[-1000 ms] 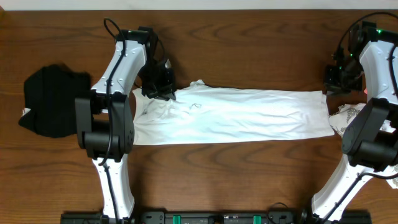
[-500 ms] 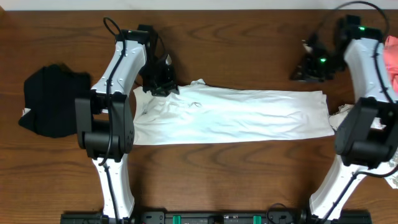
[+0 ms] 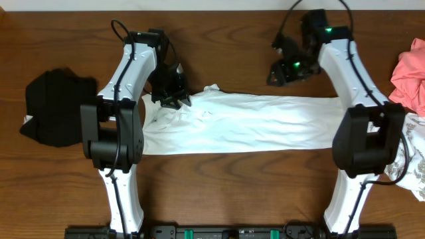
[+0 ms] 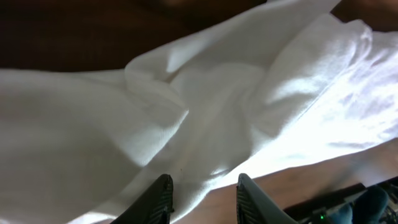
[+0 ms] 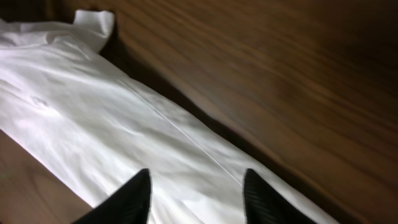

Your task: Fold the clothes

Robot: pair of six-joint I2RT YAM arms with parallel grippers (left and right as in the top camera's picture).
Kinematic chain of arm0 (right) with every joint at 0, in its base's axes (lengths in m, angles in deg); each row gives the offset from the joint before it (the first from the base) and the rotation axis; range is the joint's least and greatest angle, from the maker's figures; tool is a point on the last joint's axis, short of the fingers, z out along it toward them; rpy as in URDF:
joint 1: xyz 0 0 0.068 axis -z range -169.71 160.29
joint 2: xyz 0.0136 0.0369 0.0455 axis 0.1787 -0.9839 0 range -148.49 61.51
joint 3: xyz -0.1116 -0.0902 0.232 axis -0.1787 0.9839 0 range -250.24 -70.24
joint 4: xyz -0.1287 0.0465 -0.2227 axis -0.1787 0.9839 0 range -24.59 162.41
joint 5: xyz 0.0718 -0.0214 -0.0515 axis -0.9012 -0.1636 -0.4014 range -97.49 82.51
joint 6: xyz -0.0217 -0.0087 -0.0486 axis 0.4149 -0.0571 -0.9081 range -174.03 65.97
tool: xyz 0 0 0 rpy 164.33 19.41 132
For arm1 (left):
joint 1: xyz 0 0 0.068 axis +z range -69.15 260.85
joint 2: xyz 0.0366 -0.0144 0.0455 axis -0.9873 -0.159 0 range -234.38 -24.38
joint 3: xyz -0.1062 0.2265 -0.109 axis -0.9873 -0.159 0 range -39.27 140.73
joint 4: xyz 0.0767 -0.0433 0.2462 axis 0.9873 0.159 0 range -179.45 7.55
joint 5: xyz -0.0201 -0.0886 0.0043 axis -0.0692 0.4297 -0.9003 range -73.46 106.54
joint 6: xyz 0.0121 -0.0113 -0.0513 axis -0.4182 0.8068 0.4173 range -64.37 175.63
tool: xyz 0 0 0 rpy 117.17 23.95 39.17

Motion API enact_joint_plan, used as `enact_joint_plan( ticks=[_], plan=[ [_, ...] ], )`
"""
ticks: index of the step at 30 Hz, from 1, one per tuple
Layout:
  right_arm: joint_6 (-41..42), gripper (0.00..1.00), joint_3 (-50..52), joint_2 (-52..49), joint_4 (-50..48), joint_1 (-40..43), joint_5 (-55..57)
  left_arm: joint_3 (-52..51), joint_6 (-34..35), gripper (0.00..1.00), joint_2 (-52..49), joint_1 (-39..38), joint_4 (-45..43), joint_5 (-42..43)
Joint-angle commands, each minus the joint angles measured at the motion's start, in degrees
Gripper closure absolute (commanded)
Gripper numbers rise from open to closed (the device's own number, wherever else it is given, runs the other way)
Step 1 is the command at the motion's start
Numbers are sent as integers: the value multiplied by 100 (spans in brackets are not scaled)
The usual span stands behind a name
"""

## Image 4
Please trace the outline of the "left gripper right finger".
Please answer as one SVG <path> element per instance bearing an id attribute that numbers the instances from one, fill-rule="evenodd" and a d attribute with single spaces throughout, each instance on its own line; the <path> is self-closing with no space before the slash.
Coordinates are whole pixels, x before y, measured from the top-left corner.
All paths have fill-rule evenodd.
<path id="1" fill-rule="evenodd" d="M 240 174 L 236 186 L 238 224 L 298 224 L 247 174 Z"/>

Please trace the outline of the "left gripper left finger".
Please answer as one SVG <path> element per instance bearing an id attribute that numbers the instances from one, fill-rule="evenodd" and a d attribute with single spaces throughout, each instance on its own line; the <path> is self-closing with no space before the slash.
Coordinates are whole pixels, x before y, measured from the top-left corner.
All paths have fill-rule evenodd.
<path id="1" fill-rule="evenodd" d="M 111 224 L 169 224 L 173 208 L 173 179 L 160 175 L 150 187 Z"/>

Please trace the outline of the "white printed t-shirt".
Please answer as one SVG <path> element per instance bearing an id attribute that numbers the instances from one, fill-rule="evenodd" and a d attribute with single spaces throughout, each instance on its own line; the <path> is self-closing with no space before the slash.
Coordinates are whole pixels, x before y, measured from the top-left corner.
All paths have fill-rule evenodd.
<path id="1" fill-rule="evenodd" d="M 1 222 L 92 223 L 170 174 L 172 220 L 260 177 L 397 137 L 397 32 L 272 1 L 121 70 L 1 70 Z"/>

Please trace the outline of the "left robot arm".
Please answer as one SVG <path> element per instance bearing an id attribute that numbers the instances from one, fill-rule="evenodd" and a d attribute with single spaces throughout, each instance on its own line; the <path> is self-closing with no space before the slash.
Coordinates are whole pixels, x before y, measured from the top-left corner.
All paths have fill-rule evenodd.
<path id="1" fill-rule="evenodd" d="M 162 174 L 120 216 L 114 224 L 168 224 L 173 208 L 174 185 L 170 175 Z M 333 212 L 320 210 L 304 223 L 397 223 L 397 212 L 389 206 L 390 196 L 380 186 L 372 186 L 358 198 Z M 297 224 L 247 174 L 240 174 L 236 186 L 238 224 Z"/>

